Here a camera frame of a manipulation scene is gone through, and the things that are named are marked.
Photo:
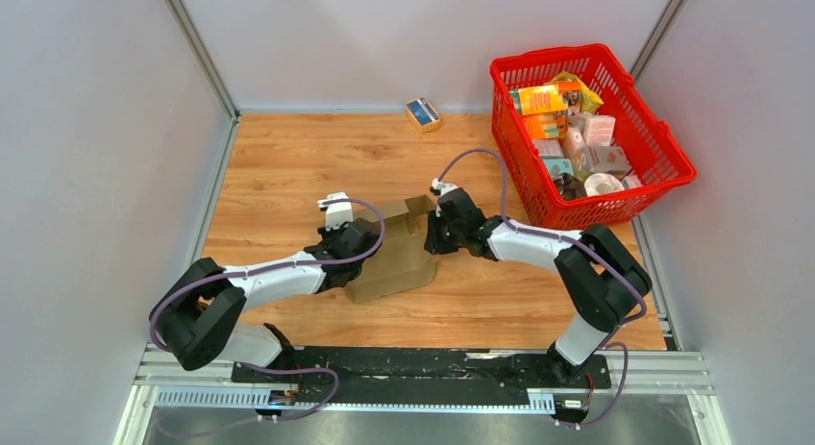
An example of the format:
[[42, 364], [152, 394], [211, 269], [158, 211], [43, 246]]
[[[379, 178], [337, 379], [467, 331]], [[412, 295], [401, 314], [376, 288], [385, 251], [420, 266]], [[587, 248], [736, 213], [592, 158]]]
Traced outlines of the brown cardboard box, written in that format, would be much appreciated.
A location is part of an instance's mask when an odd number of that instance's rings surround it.
[[345, 289], [355, 303], [430, 284], [436, 276], [435, 256], [425, 250], [427, 214], [435, 203], [427, 195], [377, 205], [385, 224], [379, 250], [367, 258], [357, 278]]

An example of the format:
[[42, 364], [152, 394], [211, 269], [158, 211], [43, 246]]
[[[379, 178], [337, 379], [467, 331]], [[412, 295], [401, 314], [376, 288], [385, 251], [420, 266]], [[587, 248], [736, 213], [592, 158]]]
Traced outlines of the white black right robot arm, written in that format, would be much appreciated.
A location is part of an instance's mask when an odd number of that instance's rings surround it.
[[461, 187], [434, 182], [437, 206], [428, 213], [425, 249], [447, 255], [520, 262], [558, 273], [576, 314], [550, 346], [544, 372], [556, 385], [575, 384], [598, 348], [641, 308], [651, 277], [603, 224], [584, 231], [535, 228], [500, 215], [487, 217]]

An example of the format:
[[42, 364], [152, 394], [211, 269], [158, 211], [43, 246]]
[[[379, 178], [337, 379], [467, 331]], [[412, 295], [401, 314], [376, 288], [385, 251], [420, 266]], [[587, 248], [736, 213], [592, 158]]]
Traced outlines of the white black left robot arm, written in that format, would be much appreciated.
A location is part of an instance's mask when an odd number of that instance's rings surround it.
[[317, 244], [288, 258], [250, 266], [196, 260], [151, 310], [151, 337], [186, 371], [215, 360], [248, 362], [268, 381], [282, 382], [294, 366], [286, 339], [271, 324], [240, 322], [241, 314], [345, 286], [381, 246], [382, 228], [358, 218], [337, 230], [321, 230]]

